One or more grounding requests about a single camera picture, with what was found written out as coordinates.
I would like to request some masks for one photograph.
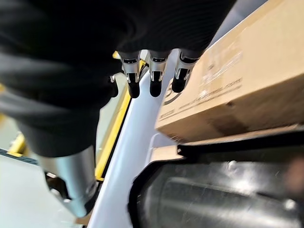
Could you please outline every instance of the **cardboard box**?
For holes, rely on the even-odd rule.
[[[173,160],[179,158],[182,158],[182,156],[177,154],[176,146],[164,146],[153,149],[150,162],[160,160]]]
[[[304,122],[304,1],[269,0],[211,46],[156,129],[193,142]]]

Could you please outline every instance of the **silver metal cylinder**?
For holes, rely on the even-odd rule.
[[[37,156],[50,192],[77,217],[87,215],[97,186],[93,146],[65,157]]]

